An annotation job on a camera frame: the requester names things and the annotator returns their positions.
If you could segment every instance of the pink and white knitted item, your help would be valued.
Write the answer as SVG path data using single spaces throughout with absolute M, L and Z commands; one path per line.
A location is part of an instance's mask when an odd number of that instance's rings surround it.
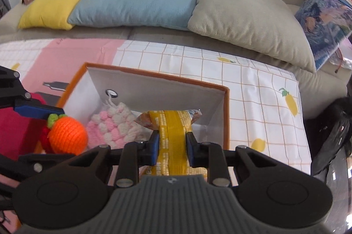
M 88 147 L 108 144 L 111 149 L 123 148 L 143 131 L 143 127 L 134 120 L 134 115 L 124 103 L 115 106 L 110 102 L 107 111 L 93 115 L 87 124 Z

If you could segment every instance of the blue illustrated book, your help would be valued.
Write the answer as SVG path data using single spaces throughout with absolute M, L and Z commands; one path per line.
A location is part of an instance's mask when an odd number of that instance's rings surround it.
M 305 0 L 295 15 L 319 70 L 352 33 L 352 5 L 346 0 Z

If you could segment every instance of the storage box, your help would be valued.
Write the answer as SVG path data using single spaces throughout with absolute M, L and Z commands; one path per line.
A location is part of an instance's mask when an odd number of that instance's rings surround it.
M 202 117 L 192 129 L 198 142 L 229 149 L 229 89 L 207 82 L 138 69 L 85 63 L 66 88 L 58 106 L 86 125 L 109 99 L 132 111 L 199 109 Z

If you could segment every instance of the sofa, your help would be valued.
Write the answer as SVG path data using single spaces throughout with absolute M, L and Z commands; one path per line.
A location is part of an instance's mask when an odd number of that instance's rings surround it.
M 293 14 L 303 3 L 303 0 L 282 1 L 287 4 Z M 235 44 L 201 36 L 191 31 L 179 31 L 163 27 L 88 28 L 75 26 L 69 31 L 46 28 L 18 29 L 20 18 L 27 8 L 28 6 L 18 4 L 0 20 L 0 43 L 37 38 L 120 38 L 185 45 L 249 58 L 288 70 L 295 75 L 297 81 L 299 81 L 305 119 L 316 117 L 335 99 L 345 97 L 347 94 L 346 85 L 350 80 L 351 70 L 340 68 L 336 72 L 337 66 L 329 62 L 316 73 L 311 73 L 290 63 Z

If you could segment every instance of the yellow snack bag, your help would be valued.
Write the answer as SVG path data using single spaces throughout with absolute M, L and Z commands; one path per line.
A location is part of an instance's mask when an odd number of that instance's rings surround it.
M 157 165 L 148 167 L 146 174 L 175 176 L 186 174 L 207 175 L 206 168 L 189 166 L 185 134 L 192 132 L 191 124 L 201 116 L 198 110 L 149 111 L 136 122 L 151 130 L 159 130 L 159 156 Z

